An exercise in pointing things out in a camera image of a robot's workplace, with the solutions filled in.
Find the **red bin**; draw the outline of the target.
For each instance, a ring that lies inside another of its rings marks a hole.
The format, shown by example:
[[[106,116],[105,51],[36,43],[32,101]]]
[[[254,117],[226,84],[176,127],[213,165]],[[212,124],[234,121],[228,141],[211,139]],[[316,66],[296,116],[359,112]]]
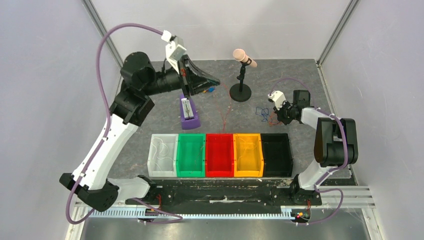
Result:
[[[232,133],[207,133],[205,144],[205,176],[234,177],[234,140]]]

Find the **black microphone stand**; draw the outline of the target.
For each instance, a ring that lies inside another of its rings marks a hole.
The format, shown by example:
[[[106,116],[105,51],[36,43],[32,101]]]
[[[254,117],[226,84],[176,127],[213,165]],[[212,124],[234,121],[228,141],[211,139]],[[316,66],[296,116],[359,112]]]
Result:
[[[247,66],[247,63],[241,64],[239,75],[236,77],[239,83],[234,84],[229,90],[230,97],[236,102],[246,102],[252,95],[251,88],[244,84]]]

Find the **white bin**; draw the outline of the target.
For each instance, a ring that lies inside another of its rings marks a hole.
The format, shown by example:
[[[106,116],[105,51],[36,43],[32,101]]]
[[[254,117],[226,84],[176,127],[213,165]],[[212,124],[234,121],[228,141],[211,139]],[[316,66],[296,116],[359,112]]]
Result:
[[[152,134],[147,159],[148,175],[154,178],[177,177],[178,134]]]

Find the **purple metronome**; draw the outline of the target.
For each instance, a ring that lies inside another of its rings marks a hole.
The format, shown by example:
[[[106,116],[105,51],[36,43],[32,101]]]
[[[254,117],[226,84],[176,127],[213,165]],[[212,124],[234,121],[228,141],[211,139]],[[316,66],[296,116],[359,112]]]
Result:
[[[190,97],[182,93],[179,96],[180,122],[182,130],[193,130],[201,126],[196,105]]]

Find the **black bin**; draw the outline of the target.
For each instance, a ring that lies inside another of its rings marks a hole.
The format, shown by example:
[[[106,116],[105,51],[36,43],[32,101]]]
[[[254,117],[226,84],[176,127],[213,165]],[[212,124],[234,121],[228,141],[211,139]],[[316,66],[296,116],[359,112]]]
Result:
[[[287,133],[261,133],[263,177],[290,178],[294,161]]]

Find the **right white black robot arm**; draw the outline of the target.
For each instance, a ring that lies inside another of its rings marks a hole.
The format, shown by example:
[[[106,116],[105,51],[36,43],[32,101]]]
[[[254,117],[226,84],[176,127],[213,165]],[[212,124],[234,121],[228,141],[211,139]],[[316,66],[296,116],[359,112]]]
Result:
[[[274,90],[268,94],[273,110],[284,125],[292,121],[308,125],[315,130],[313,162],[297,174],[289,187],[289,199],[302,204],[318,194],[319,186],[333,173],[358,160],[356,122],[351,118],[339,118],[311,104],[307,90],[295,90],[293,101],[287,101],[283,92]]]

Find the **colourful toy brick car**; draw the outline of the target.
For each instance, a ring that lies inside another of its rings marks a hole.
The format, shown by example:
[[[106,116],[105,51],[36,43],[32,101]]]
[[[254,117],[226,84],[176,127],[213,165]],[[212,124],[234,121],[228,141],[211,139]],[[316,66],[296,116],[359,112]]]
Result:
[[[215,89],[215,87],[209,87],[208,89],[204,90],[203,93],[212,93]]]

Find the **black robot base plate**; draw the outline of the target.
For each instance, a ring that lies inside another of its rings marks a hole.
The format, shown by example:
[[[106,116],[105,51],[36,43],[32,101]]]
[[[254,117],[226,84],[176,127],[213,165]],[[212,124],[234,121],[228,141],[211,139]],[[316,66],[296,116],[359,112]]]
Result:
[[[154,178],[141,200],[174,214],[277,214],[281,207],[322,205],[290,178]]]

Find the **green bin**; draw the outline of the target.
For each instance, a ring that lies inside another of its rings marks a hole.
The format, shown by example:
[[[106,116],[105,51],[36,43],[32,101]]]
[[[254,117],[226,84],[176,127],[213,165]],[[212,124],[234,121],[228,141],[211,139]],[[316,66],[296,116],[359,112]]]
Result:
[[[204,178],[206,134],[181,133],[177,140],[176,175],[179,178]]]

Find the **pink microphone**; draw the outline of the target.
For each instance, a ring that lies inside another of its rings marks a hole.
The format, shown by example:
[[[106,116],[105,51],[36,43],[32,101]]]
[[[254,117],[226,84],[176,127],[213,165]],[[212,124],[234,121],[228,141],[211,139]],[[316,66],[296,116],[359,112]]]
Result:
[[[257,62],[250,58],[243,49],[237,48],[232,53],[233,58],[243,64],[247,64],[253,68],[258,66]]]

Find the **yellow bin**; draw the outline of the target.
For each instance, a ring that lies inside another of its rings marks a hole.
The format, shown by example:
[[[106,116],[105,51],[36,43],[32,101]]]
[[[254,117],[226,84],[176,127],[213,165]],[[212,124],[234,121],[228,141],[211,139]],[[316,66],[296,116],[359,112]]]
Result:
[[[260,133],[234,133],[234,177],[261,178],[264,158]]]

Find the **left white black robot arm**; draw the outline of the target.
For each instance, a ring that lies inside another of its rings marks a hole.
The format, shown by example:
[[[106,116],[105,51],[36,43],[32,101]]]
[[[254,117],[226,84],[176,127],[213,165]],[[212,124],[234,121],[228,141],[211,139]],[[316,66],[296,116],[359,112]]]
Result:
[[[98,212],[122,200],[139,198],[144,204],[152,204],[157,198],[156,189],[144,176],[108,178],[119,153],[153,109],[151,96],[180,90],[190,97],[221,83],[197,67],[186,54],[176,67],[156,71],[146,53],[134,52],[124,60],[120,74],[121,90],[108,108],[105,125],[95,144],[77,169],[63,173],[59,179]]]

